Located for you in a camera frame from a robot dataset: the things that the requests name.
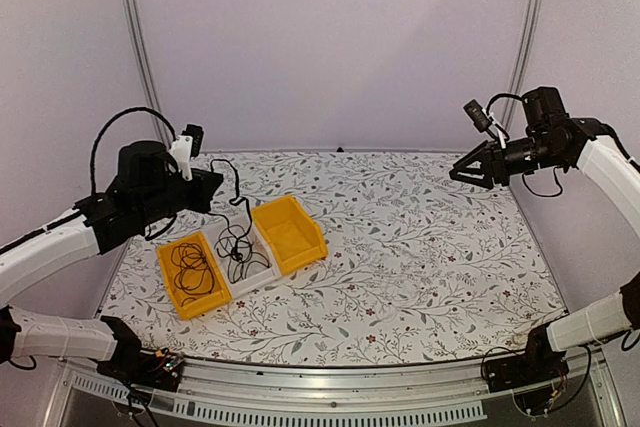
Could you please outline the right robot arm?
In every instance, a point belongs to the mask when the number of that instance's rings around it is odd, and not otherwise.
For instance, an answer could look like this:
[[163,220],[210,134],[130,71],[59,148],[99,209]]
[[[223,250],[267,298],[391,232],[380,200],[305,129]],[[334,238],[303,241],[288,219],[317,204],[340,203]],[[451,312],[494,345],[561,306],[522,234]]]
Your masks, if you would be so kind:
[[[471,100],[464,111],[476,130],[489,135],[449,172],[454,181],[485,189],[508,186],[515,175],[545,168],[574,168],[593,182],[632,229],[639,228],[639,164],[625,150],[616,131],[595,118],[572,117],[555,87],[541,86],[516,96],[527,122],[525,135],[513,140],[488,106]],[[556,359],[574,347],[604,343],[639,328],[639,280],[579,311],[533,329],[517,374],[537,383]]]

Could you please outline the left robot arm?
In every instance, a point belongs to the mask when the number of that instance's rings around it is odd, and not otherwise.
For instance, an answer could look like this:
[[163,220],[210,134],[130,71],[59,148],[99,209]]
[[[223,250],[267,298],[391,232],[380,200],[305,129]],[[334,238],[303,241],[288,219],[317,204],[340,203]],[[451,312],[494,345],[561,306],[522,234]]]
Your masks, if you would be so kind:
[[120,149],[117,173],[105,191],[90,194],[55,220],[1,248],[1,360],[21,357],[87,358],[128,381],[148,373],[141,341],[116,317],[70,319],[11,306],[16,296],[53,274],[101,256],[129,239],[155,235],[158,221],[175,222],[184,210],[207,213],[220,174],[192,167],[204,131],[189,124],[170,132],[172,142],[136,141]]

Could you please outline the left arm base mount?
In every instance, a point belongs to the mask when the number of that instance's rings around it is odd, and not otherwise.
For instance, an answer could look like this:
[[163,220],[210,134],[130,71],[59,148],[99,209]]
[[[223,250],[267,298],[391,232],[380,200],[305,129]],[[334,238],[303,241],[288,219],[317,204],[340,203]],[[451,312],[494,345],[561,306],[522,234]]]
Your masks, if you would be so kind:
[[150,351],[119,318],[102,316],[110,329],[116,347],[110,359],[96,362],[99,374],[113,378],[125,386],[144,386],[167,392],[178,390],[184,370],[184,356],[169,348]]

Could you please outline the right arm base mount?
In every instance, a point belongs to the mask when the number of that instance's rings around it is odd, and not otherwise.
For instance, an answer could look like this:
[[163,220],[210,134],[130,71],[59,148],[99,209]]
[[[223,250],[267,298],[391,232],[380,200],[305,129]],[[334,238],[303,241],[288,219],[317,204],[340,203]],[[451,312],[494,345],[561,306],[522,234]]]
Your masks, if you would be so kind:
[[508,356],[481,361],[481,377],[492,393],[545,384],[515,396],[516,407],[528,416],[550,413],[567,386],[566,352],[552,350],[547,327],[541,325],[529,332],[522,353],[504,348]]

